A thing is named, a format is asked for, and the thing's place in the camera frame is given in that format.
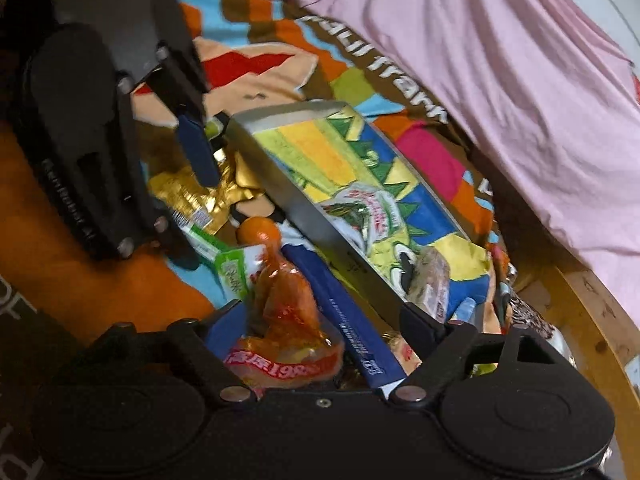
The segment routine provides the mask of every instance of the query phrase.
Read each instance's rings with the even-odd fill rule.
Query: screw
[[[419,402],[427,396],[427,392],[420,386],[400,386],[396,390],[396,397],[403,402]]]
[[[220,392],[220,399],[226,402],[245,402],[251,399],[251,391],[244,386],[227,386]]]
[[[128,94],[133,90],[133,83],[128,76],[124,76],[118,81],[118,91],[121,94]]]
[[[118,244],[118,252],[123,258],[129,258],[133,254],[134,248],[135,246],[133,245],[133,240],[131,238],[124,238]]]
[[[318,408],[330,408],[332,402],[329,399],[318,399],[316,400],[316,406]]]
[[[157,233],[164,233],[169,228],[169,221],[165,216],[159,216],[154,222]]]
[[[164,61],[169,57],[169,49],[165,46],[161,46],[156,50],[156,57],[159,61]]]

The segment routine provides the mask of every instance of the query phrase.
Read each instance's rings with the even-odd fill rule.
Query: pink fabric
[[[571,0],[298,1],[430,88],[640,326],[640,108]]]
[[[424,127],[424,123],[412,124],[396,141],[396,146],[428,177],[444,200],[452,202],[466,168]]]

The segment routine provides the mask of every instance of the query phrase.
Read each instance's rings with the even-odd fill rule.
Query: orange
[[[282,235],[273,220],[261,216],[248,218],[236,231],[238,243],[242,245],[264,244],[268,248],[279,249]]]

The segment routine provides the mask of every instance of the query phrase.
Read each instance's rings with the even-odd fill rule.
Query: circular cover
[[[205,414],[192,386],[148,375],[123,386],[48,386],[38,397],[32,431],[54,462],[79,472],[121,474],[183,450]]]
[[[498,370],[454,384],[444,395],[442,425],[465,452],[520,474],[567,472],[600,459],[614,418],[586,382],[537,381],[533,370],[501,377]]]

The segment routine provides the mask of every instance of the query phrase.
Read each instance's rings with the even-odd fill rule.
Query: gold foil wrapper
[[[227,155],[219,150],[216,160],[221,177],[215,189],[201,186],[190,166],[177,173],[163,171],[148,183],[151,193],[211,235],[226,223],[233,204],[262,194],[239,153]]]

